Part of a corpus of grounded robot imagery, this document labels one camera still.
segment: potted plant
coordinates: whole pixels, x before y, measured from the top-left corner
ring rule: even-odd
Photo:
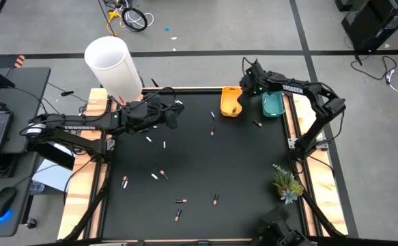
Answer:
[[[297,180],[294,180],[291,172],[285,171],[276,164],[272,166],[276,170],[273,184],[278,188],[281,200],[285,200],[285,204],[291,204],[297,200],[297,197],[303,194],[304,187]]]

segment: black computer tower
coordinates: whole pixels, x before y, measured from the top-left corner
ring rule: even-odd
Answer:
[[[354,1],[355,0],[335,0],[335,4],[337,4],[338,10],[344,12],[352,8]]]
[[[357,0],[341,24],[355,51],[375,51],[398,30],[398,0]]]

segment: floor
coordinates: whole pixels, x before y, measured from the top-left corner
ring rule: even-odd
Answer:
[[[119,37],[131,51],[142,54],[134,62],[147,85],[151,85],[150,78],[170,86],[237,85],[245,51],[251,54],[248,58],[257,57],[266,69],[308,80],[306,58],[311,58],[318,80],[346,98],[343,132],[336,142],[359,237],[398,240],[398,92],[383,81],[352,70],[354,57],[349,53],[307,53],[307,48],[351,50],[341,27],[345,13],[338,12],[333,0],[256,0],[248,8],[242,0],[135,3],[136,8],[151,12],[155,23],[143,33],[124,30]],[[290,3],[298,8],[305,48]],[[74,90],[82,98],[87,98],[90,88],[99,83],[81,53],[92,40],[107,35],[96,0],[12,0],[0,13],[0,55],[40,58],[26,59],[24,67],[51,67],[50,82]],[[216,52],[179,52],[173,56],[173,48],[177,52]],[[398,50],[398,31],[380,50]],[[64,59],[68,53],[75,58]],[[398,55],[391,57],[398,63]],[[381,56],[365,60],[362,69],[382,76]],[[398,68],[393,85],[398,88]],[[48,86],[45,98],[61,113],[77,113],[82,102],[59,93]],[[331,126],[337,132],[339,120]],[[13,245],[53,242],[62,209],[60,195],[35,197],[31,217],[40,222],[39,226],[33,230],[21,226],[13,238],[0,238],[0,245],[11,241]]]

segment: wooden frame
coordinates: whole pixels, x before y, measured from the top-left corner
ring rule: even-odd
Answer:
[[[175,87],[174,89],[218,89],[222,87]],[[149,90],[154,90],[158,88],[146,88]],[[105,89],[92,89],[89,95],[89,102],[87,106],[87,115],[100,115],[106,109],[107,102],[107,92]],[[308,99],[304,96],[294,95],[294,105],[296,113],[298,116],[298,125],[300,127],[301,133],[305,133],[315,120],[315,114],[311,109],[311,104]],[[288,96],[284,96],[284,104],[286,108],[285,117],[287,118],[289,133],[291,138],[296,138],[296,125],[294,124],[292,118],[292,112],[290,107],[290,102]],[[101,134],[100,131],[83,131],[82,137],[87,139],[98,139]],[[313,153],[315,158],[330,165],[328,152],[317,150]],[[87,155],[77,156],[73,172],[80,168],[89,160]],[[313,184],[313,190],[315,194],[315,199],[317,205],[321,208],[326,217],[330,222],[338,229],[338,231],[343,234],[347,234],[347,227],[345,224],[345,219],[343,211],[341,208],[341,203],[339,199],[339,194],[337,191],[337,186],[335,184],[335,179],[332,175],[330,168],[326,167],[324,164],[318,161],[308,158],[307,160],[309,172],[311,175],[311,182]],[[102,164],[100,168],[99,179],[98,179],[98,189],[101,187],[104,175],[106,173],[106,164]],[[91,194],[92,182],[96,175],[96,164],[89,163],[85,168],[83,168],[79,173],[75,174],[70,181],[70,186],[68,189],[68,196],[66,204],[63,210],[62,221],[59,229],[58,239],[67,236],[73,227],[79,222],[83,213],[86,211],[89,205],[89,199]],[[306,180],[303,175],[300,178],[304,185]],[[91,230],[89,232],[90,238],[97,237],[98,226],[100,225],[100,215],[101,215],[101,204],[97,207],[93,218],[91,220]],[[316,235],[315,224],[313,219],[313,214],[311,209],[304,202],[304,210],[306,213],[306,218],[308,222],[309,234]],[[327,236],[326,231],[323,228],[323,234]],[[233,238],[233,239],[204,239],[208,241],[249,241],[250,238]],[[196,240],[148,240],[145,242],[155,243],[155,242],[193,242]],[[121,242],[137,242],[135,240],[121,241]]]

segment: blue light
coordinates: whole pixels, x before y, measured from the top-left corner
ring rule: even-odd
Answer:
[[[6,214],[4,214],[2,217],[0,217],[0,223],[5,223],[9,221],[12,217],[12,212],[8,210]]]

